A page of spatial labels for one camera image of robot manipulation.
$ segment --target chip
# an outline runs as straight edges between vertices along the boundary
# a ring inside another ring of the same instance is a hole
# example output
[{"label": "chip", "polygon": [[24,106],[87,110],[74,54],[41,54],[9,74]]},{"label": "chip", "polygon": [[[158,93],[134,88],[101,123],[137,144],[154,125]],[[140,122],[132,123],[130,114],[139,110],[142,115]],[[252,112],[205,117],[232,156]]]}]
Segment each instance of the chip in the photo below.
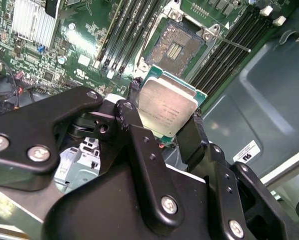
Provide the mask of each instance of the chip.
[{"label": "chip", "polygon": [[169,21],[145,62],[181,78],[204,43],[194,32],[175,21]]},{"label": "chip", "polygon": [[43,78],[47,81],[52,81],[54,75],[49,71],[45,71]]}]

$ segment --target cable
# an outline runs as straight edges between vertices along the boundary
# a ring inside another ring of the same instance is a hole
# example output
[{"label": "cable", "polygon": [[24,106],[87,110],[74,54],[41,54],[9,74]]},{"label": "cable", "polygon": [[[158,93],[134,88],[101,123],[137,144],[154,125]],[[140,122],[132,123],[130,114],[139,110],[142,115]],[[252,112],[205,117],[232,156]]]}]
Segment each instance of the cable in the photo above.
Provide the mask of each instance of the cable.
[{"label": "cable", "polygon": [[18,86],[15,81],[15,77],[13,75],[13,71],[10,68],[10,66],[0,58],[0,62],[5,65],[5,68],[7,69],[8,73],[10,74],[10,77],[12,79],[12,90],[11,92],[0,92],[0,97],[7,97],[6,99],[10,99],[15,95],[15,107],[18,108],[20,106],[20,95],[19,95],[19,90]]},{"label": "cable", "polygon": [[43,88],[47,88],[49,90],[52,90],[52,91],[55,91],[55,89],[51,86],[48,86],[48,85],[44,85],[44,84],[35,84],[35,85],[30,85],[30,86],[27,86],[27,87],[24,87],[23,91],[21,92],[21,94],[25,93],[25,92],[28,92],[29,94],[29,99],[31,100],[32,103],[35,103],[35,99],[34,99],[34,95],[32,93],[32,89],[37,89],[37,88],[40,88],[40,89],[43,89]]}]

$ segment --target white label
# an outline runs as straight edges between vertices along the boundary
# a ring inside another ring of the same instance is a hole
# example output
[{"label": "white label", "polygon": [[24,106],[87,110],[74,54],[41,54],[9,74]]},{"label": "white label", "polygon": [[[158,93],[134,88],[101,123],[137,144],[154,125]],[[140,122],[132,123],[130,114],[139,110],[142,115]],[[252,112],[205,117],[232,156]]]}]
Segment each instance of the white label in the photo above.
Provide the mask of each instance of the white label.
[{"label": "white label", "polygon": [[247,144],[238,154],[233,157],[234,162],[247,163],[252,158],[254,158],[258,153],[261,152],[261,149],[253,140]]}]

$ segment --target heatsink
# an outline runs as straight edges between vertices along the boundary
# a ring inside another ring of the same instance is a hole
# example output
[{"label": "heatsink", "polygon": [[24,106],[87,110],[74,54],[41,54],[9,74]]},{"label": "heatsink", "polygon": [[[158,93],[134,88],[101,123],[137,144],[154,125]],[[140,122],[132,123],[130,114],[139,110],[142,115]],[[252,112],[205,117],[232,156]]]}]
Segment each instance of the heatsink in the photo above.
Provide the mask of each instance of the heatsink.
[{"label": "heatsink", "polygon": [[58,21],[45,13],[45,8],[31,0],[16,0],[12,31],[34,44],[52,47]]}]

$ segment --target black ram slot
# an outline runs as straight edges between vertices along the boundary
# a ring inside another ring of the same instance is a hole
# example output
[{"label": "black ram slot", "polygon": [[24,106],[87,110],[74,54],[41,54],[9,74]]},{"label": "black ram slot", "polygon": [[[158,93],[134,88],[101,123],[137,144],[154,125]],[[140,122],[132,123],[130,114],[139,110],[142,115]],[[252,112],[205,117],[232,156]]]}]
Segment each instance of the black ram slot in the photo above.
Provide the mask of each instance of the black ram slot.
[{"label": "black ram slot", "polygon": [[[257,45],[257,43],[259,42],[259,40],[266,34],[267,30],[269,28],[268,27],[264,27],[261,31],[261,33],[255,37],[252,40],[252,43],[250,44],[250,48],[253,48]],[[224,74],[223,76],[221,76],[221,79],[217,79],[216,84],[213,88],[209,89],[209,97],[207,97],[207,100],[213,96],[213,94],[219,89],[219,87],[226,81],[226,79],[231,75],[233,69],[237,68],[241,62],[244,60],[244,58],[248,55],[248,53],[246,51],[241,51],[241,55],[239,55],[239,57],[237,58],[237,60],[235,61],[235,63],[232,65],[232,68],[229,69],[228,71],[226,71],[226,74]]]},{"label": "black ram slot", "polygon": [[[250,6],[226,38],[253,49],[271,26],[270,19],[261,16],[259,9]],[[191,82],[191,85],[207,93],[209,99],[247,55],[246,51],[222,42]]]},{"label": "black ram slot", "polygon": [[[233,39],[235,43],[241,44],[245,47],[244,40],[250,36],[254,36],[255,32],[259,31],[259,27],[261,27],[262,24],[259,23],[259,21],[253,21],[253,24],[250,24],[247,28],[247,31],[241,32],[236,36],[236,38]],[[195,86],[198,89],[206,89],[206,85],[208,85],[210,82],[213,82],[214,75],[218,73],[218,71],[227,64],[230,64],[231,62],[228,61],[228,58],[231,56],[232,53],[235,51],[240,51],[239,48],[230,45],[228,43],[224,43],[226,46],[223,47],[224,51],[217,56],[217,60],[214,60],[211,63],[211,66],[209,69],[207,69],[204,72],[204,75],[201,76],[201,79],[205,79],[206,81],[201,81],[197,86]]]},{"label": "black ram slot", "polygon": [[[137,1],[133,1],[132,6],[126,12],[127,17],[125,17],[122,26],[120,26],[118,29],[116,28],[115,32],[113,32],[109,38],[110,43],[112,41],[114,41],[114,43],[112,44],[112,48],[110,48],[109,53],[107,55],[108,56],[107,59],[109,61],[112,59],[113,54],[118,46],[117,42],[122,38],[122,35],[125,33],[125,29],[130,22],[131,14],[133,13],[133,9],[134,9],[136,3],[137,3]],[[123,16],[121,15],[119,18],[119,21],[122,21],[122,20],[123,20]]]},{"label": "black ram slot", "polygon": [[[255,22],[255,24],[253,24],[249,29],[247,29],[247,31],[242,33],[242,35],[239,36],[239,39],[236,39],[235,42],[249,48],[249,46],[247,46],[248,42],[250,42],[251,38],[257,36],[258,32],[261,31],[262,26],[263,24],[260,23],[259,21]],[[214,69],[208,71],[209,75],[204,76],[204,79],[206,79],[207,81],[200,82],[200,84],[198,84],[197,86],[198,89],[204,89],[205,91],[207,91],[208,85],[214,84],[216,79],[215,75],[222,74],[222,72],[220,71],[223,71],[224,68],[234,63],[233,62],[234,60],[231,56],[233,56],[235,52],[240,53],[243,51],[240,48],[229,45],[228,43],[226,44],[227,44],[226,52],[221,58],[221,61],[223,63],[216,65]]]},{"label": "black ram slot", "polygon": [[[247,46],[248,48],[253,48],[258,43],[259,39],[265,35],[267,30],[268,28],[266,26],[258,29],[258,33],[256,33],[255,35],[257,37],[249,39],[249,43],[247,43],[245,46]],[[205,86],[204,89],[208,91],[209,94],[211,94],[214,89],[218,89],[217,86],[220,86],[224,83],[224,81],[231,75],[232,71],[240,65],[240,63],[244,60],[245,57],[247,57],[247,55],[248,52],[244,50],[233,53],[231,58],[228,60],[229,65],[225,66],[223,69],[220,69],[218,76],[215,76],[214,78],[215,81]]]},{"label": "black ram slot", "polygon": [[[255,24],[255,21],[251,20],[254,18],[253,8],[248,7],[244,13],[244,15],[240,18],[238,23],[234,26],[234,28],[228,33],[226,36],[227,39],[236,42],[238,38],[241,36],[240,34],[244,34],[244,30],[250,29]],[[223,60],[224,51],[229,48],[230,45],[228,43],[222,42],[213,55],[209,58],[203,69],[199,72],[199,74],[192,81],[192,85],[197,87],[202,79],[205,79],[205,75],[209,73],[209,70],[215,64],[221,64]]]},{"label": "black ram slot", "polygon": [[133,33],[135,31],[135,28],[137,27],[139,21],[142,19],[142,17],[143,17],[142,13],[143,13],[144,9],[146,9],[147,4],[145,4],[145,2],[143,2],[143,0],[142,0],[141,3],[139,5],[136,5],[135,7],[137,8],[137,6],[140,6],[140,9],[138,9],[133,22],[129,23],[129,24],[132,23],[132,26],[129,28],[128,32],[125,33],[125,35],[123,36],[123,39],[120,39],[120,41],[123,42],[123,45],[122,45],[122,47],[120,48],[119,52],[117,53],[117,55],[115,57],[115,61],[113,63],[113,66],[115,68],[116,68],[117,64],[119,63],[122,55],[124,54],[124,51],[126,50],[127,45],[129,44],[129,42],[133,38]]},{"label": "black ram slot", "polygon": [[99,55],[99,60],[101,60],[105,55],[106,52],[111,51],[115,47],[115,38],[118,31],[122,30],[122,28],[118,27],[119,22],[124,20],[123,12],[127,10],[129,7],[128,1],[125,0],[124,5],[122,6],[119,17],[115,20],[115,23],[109,30],[109,33],[107,36],[109,36],[109,39],[106,40],[106,43],[104,44],[103,48],[101,49],[101,53]]},{"label": "black ram slot", "polygon": [[153,7],[146,14],[146,19],[145,19],[144,23],[142,24],[142,27],[140,28],[141,30],[138,32],[137,36],[134,38],[132,44],[130,45],[131,48],[128,50],[128,53],[124,57],[124,60],[123,60],[122,65],[121,65],[120,73],[124,72],[124,69],[126,68],[127,64],[129,63],[130,57],[133,55],[135,50],[136,51],[138,50],[138,49],[135,49],[134,47],[138,45],[137,43],[139,41],[144,40],[142,38],[142,35],[146,31],[146,27],[150,24],[151,19],[153,18],[153,14],[158,9],[157,7],[159,6],[158,5],[159,1],[160,0],[155,0],[153,3],[151,3],[151,5],[153,5]]}]

